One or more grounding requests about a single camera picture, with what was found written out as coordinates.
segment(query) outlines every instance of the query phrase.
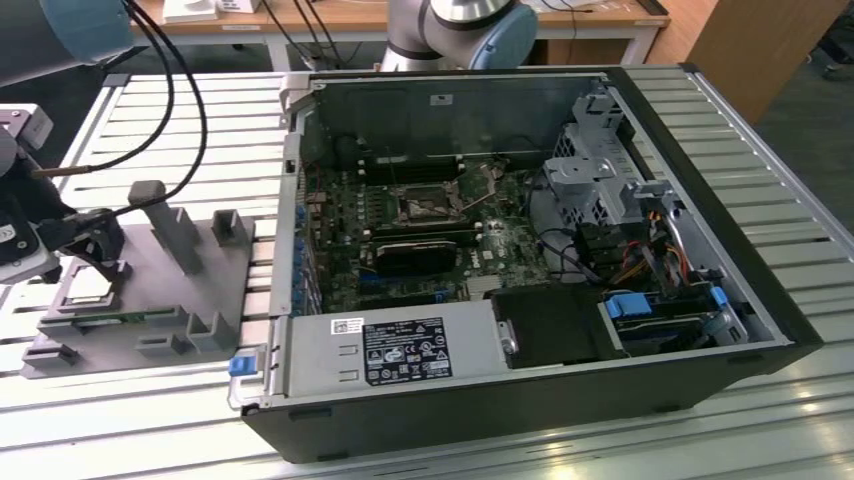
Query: blue tab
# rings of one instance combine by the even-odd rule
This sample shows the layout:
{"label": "blue tab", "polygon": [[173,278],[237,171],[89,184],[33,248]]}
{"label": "blue tab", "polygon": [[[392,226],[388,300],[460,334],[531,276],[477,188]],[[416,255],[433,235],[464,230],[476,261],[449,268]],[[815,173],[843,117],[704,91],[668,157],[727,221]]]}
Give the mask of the blue tab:
{"label": "blue tab", "polygon": [[725,298],[725,292],[720,287],[711,287],[711,298],[717,302],[717,306],[721,307],[729,303],[729,299]]}
{"label": "blue tab", "polygon": [[604,303],[611,318],[631,317],[652,313],[652,307],[641,293],[620,293]]}
{"label": "blue tab", "polygon": [[228,362],[228,375],[232,377],[254,375],[257,373],[256,364],[257,361],[254,357],[233,357]]}
{"label": "blue tab", "polygon": [[623,316],[623,311],[619,309],[619,305],[613,297],[608,298],[604,302],[604,309],[608,311],[608,317],[619,318]]}

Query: green circuit board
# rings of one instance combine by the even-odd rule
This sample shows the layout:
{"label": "green circuit board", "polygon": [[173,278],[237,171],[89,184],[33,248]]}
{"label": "green circuit board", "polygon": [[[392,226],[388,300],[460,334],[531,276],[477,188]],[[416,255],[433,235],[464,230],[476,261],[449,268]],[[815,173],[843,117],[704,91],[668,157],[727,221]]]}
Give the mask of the green circuit board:
{"label": "green circuit board", "polygon": [[[309,170],[306,201],[326,313],[445,303],[471,299],[468,281],[497,280],[501,287],[552,281],[527,218],[521,216],[524,178],[493,159],[465,162],[453,181],[371,186],[355,172]],[[365,231],[424,224],[476,225],[476,242],[455,250],[449,271],[384,278],[365,266],[373,239]]]}

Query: white box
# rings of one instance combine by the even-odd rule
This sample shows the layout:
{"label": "white box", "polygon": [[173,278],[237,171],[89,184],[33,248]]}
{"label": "white box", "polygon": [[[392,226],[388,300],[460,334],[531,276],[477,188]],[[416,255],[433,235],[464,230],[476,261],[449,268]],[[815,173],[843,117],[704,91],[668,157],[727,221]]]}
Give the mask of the white box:
{"label": "white box", "polygon": [[214,0],[165,0],[162,3],[162,23],[198,22],[216,20]]}
{"label": "white box", "polygon": [[253,13],[261,0],[216,0],[222,12]]}

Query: slatted metal surface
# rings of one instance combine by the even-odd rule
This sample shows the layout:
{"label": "slatted metal surface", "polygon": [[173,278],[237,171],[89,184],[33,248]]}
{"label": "slatted metal surface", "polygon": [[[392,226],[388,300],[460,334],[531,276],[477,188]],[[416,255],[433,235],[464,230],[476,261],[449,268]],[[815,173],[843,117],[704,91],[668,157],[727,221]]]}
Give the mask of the slatted metal surface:
{"label": "slatted metal surface", "polygon": [[[228,409],[224,362],[41,381],[18,377],[20,355],[54,292],[53,286],[18,285],[0,308],[2,478],[851,478],[854,267],[847,249],[812,220],[812,206],[783,185],[740,140],[735,122],[684,73],[640,68],[631,75],[828,342],[822,350],[780,372],[739,382],[688,411],[294,466]],[[241,334],[248,345],[262,341],[268,326],[284,135],[274,118],[278,79],[274,74],[200,78],[213,102],[214,146],[174,203],[197,218],[229,206],[258,219]],[[186,90],[182,82],[178,89]],[[125,89],[105,89],[66,164],[109,159],[136,146],[161,113],[164,91],[154,76],[134,77]],[[177,181],[197,140],[194,107],[189,97],[180,101],[185,105],[176,113],[186,121],[176,122],[154,150],[120,170],[68,181],[69,204],[117,206],[133,180]]]}

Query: power supply label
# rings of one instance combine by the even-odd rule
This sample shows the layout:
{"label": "power supply label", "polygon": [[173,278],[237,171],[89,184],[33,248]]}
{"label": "power supply label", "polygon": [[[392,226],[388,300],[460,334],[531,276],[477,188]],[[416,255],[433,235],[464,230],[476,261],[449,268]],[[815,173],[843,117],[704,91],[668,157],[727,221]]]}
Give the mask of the power supply label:
{"label": "power supply label", "polygon": [[441,317],[361,327],[371,386],[453,376]]}

